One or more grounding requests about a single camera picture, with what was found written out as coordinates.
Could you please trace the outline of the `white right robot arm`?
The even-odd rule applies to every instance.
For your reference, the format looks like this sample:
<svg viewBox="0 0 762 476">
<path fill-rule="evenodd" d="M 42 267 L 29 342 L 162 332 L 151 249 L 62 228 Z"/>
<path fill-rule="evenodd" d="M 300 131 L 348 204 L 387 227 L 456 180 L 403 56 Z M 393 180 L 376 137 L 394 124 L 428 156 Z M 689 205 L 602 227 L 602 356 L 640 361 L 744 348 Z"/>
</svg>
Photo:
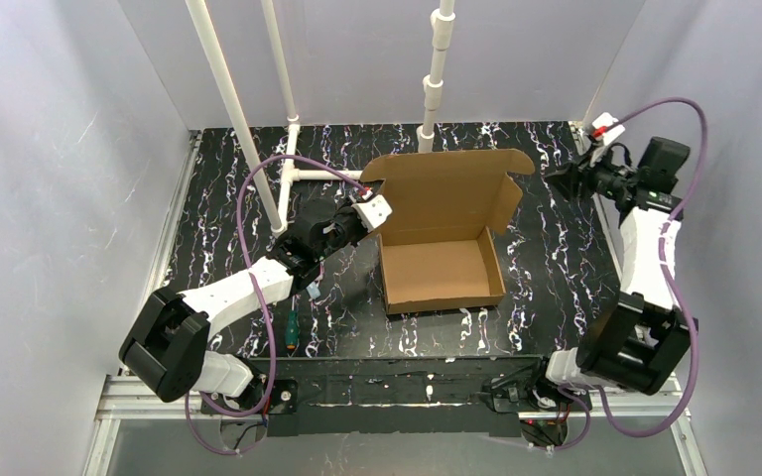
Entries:
<svg viewBox="0 0 762 476">
<path fill-rule="evenodd" d="M 599 148 L 546 174 L 567 199 L 598 194 L 614 202 L 623 241 L 620 294 L 589 328 L 579 346 L 557 351 L 545 378 L 555 385 L 620 387 L 655 394 L 691 346 L 684 313 L 668 280 L 675 274 L 674 244 L 682 224 L 670 214 L 686 145 L 653 137 L 636 166 L 615 165 Z"/>
</svg>

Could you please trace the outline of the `green handled screwdriver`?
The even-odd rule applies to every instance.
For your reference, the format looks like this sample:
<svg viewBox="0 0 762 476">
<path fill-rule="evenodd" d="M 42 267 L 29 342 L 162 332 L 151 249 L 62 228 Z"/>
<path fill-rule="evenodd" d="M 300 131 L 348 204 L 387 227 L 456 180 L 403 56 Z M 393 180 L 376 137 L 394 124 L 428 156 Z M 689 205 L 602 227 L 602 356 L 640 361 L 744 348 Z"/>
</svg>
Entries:
<svg viewBox="0 0 762 476">
<path fill-rule="evenodd" d="M 293 351 L 299 346 L 300 342 L 300 325 L 299 315 L 296 310 L 291 310 L 288 314 L 286 326 L 285 326 L 285 347 Z"/>
</svg>

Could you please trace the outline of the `light blue marker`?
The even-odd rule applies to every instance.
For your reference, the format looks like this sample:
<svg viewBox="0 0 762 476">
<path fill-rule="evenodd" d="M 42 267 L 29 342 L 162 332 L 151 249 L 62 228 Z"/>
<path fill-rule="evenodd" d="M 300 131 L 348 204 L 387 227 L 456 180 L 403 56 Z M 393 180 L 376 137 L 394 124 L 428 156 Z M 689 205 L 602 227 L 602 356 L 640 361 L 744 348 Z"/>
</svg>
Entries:
<svg viewBox="0 0 762 476">
<path fill-rule="evenodd" d="M 316 282 L 309 283 L 309 285 L 306 287 L 306 291 L 310 300 L 320 299 L 321 293 Z"/>
</svg>

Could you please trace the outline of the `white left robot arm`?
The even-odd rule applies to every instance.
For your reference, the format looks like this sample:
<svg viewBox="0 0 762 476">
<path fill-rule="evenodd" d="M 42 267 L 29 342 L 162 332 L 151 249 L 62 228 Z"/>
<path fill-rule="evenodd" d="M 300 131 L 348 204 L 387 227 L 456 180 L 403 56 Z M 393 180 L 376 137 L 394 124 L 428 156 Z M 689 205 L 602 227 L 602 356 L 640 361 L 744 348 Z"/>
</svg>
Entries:
<svg viewBox="0 0 762 476">
<path fill-rule="evenodd" d="M 255 382 L 239 358 L 209 350 L 209 340 L 234 321 L 310 286 L 321 263 L 355 246 L 390 217 L 380 194 L 346 202 L 331 216 L 299 216 L 268 253 L 247 269 L 193 290 L 153 291 L 118 356 L 154 394 L 173 402 L 190 391 L 240 397 Z"/>
</svg>

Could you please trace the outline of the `black front mounting rail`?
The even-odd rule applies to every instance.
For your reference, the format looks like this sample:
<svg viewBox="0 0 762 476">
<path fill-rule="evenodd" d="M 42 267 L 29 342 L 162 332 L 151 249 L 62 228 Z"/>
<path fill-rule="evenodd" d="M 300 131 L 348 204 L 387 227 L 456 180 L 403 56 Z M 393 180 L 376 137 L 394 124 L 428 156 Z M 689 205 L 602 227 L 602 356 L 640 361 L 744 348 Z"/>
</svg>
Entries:
<svg viewBox="0 0 762 476">
<path fill-rule="evenodd" d="M 265 411 L 272 437 L 474 432 L 516 437 L 536 419 L 562 429 L 577 404 L 544 379 L 541 356 L 288 358 Z"/>
</svg>

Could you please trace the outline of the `brown cardboard box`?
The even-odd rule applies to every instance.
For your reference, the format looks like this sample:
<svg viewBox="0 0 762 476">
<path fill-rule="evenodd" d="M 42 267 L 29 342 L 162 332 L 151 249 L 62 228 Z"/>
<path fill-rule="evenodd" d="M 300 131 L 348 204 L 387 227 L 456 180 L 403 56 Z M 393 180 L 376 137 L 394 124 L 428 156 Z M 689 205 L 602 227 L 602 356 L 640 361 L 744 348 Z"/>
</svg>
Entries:
<svg viewBox="0 0 762 476">
<path fill-rule="evenodd" d="M 362 170 L 392 212 L 376 233 L 389 314 L 494 306 L 506 295 L 493 235 L 520 207 L 518 149 L 390 154 Z"/>
</svg>

